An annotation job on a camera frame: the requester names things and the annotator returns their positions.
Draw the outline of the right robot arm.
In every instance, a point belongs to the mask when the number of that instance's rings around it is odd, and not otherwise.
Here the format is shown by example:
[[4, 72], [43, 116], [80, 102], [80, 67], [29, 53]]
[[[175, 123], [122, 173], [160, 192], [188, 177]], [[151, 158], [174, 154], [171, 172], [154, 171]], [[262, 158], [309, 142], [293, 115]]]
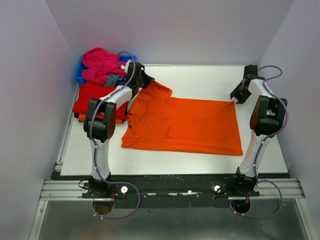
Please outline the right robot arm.
[[256, 99], [249, 121], [249, 146], [230, 183], [230, 191], [236, 196], [254, 190], [259, 182], [258, 170], [267, 146], [288, 122], [287, 99], [273, 93], [267, 85], [269, 79], [259, 76], [258, 71], [257, 65], [246, 65], [241, 82], [230, 93], [230, 98], [237, 104], [244, 104], [250, 96]]

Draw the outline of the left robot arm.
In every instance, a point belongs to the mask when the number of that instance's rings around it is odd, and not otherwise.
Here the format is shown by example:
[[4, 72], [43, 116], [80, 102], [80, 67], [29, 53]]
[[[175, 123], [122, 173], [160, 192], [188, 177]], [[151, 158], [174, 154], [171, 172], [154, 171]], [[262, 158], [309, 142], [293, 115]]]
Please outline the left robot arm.
[[89, 100], [83, 130], [86, 133], [92, 152], [92, 169], [85, 186], [87, 193], [101, 198], [111, 192], [108, 179], [111, 176], [109, 166], [109, 143], [116, 129], [116, 113], [124, 104], [132, 100], [140, 89], [147, 88], [155, 79], [145, 72], [145, 66], [128, 60], [124, 66], [126, 81], [118, 85], [111, 93]]

